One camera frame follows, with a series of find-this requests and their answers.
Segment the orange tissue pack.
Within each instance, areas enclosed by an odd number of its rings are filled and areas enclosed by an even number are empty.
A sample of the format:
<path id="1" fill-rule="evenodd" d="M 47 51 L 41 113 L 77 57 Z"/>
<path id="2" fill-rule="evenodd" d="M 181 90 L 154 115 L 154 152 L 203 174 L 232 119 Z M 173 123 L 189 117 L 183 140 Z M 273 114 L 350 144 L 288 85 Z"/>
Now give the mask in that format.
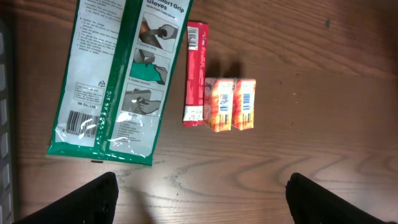
<path id="1" fill-rule="evenodd" d="M 231 130 L 233 84 L 229 78 L 205 78 L 203 119 L 216 133 Z"/>
<path id="2" fill-rule="evenodd" d="M 252 129 L 254 127 L 256 80 L 250 78 L 235 78 L 233 90 L 232 126 L 241 131 Z"/>

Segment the red orange stick packet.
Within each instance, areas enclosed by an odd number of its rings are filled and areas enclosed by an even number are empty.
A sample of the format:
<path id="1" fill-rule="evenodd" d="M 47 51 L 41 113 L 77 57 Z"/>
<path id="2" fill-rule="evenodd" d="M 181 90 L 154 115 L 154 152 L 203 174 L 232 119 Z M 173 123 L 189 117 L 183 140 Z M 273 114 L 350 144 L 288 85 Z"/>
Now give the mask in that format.
<path id="1" fill-rule="evenodd" d="M 203 105 L 208 50 L 209 25 L 202 21 L 188 21 L 187 76 L 183 125 L 203 124 Z"/>

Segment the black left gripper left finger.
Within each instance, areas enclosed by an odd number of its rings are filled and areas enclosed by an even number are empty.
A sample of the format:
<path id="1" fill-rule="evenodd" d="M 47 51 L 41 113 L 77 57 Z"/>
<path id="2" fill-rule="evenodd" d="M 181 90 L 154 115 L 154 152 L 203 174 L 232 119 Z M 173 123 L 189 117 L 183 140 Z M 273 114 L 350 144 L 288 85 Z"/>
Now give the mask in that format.
<path id="1" fill-rule="evenodd" d="M 17 224 L 112 224 L 119 188 L 116 174 L 107 172 Z"/>

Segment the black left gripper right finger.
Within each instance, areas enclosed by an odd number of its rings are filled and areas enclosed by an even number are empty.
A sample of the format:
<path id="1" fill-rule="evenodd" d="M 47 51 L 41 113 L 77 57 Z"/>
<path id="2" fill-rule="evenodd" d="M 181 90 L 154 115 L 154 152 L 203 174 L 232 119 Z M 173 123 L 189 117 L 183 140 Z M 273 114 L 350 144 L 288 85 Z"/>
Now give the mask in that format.
<path id="1" fill-rule="evenodd" d="M 285 186 L 285 197 L 295 223 L 385 224 L 297 172 Z"/>

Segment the white green packet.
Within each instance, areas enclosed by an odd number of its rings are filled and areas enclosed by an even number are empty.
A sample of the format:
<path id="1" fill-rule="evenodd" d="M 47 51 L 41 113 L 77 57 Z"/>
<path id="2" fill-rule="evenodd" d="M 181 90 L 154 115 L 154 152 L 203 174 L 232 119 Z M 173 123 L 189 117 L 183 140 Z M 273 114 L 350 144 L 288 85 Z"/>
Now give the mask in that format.
<path id="1" fill-rule="evenodd" d="M 51 156 L 151 165 L 191 0 L 79 0 Z"/>

